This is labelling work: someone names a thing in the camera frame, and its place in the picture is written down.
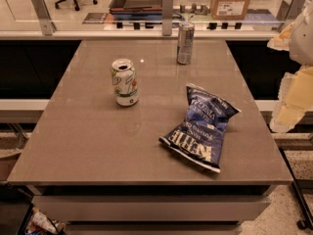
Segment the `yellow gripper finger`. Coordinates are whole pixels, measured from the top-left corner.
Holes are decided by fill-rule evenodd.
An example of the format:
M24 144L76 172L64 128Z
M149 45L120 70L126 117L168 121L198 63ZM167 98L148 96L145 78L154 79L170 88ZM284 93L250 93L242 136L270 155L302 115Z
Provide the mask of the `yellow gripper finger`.
M278 35L268 41L267 47L277 51L289 51L293 26L294 23L287 25Z
M312 107L313 67L302 66L296 73L286 72L272 112L271 130L283 133L290 131Z

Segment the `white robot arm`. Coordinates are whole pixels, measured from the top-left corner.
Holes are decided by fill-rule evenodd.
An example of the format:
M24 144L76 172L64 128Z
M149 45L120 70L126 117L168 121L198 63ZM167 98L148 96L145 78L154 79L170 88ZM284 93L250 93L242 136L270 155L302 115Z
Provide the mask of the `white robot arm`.
M272 131L288 132L313 107L313 3L310 2L267 46L289 51L290 58L300 64L296 73L284 74L270 120Z

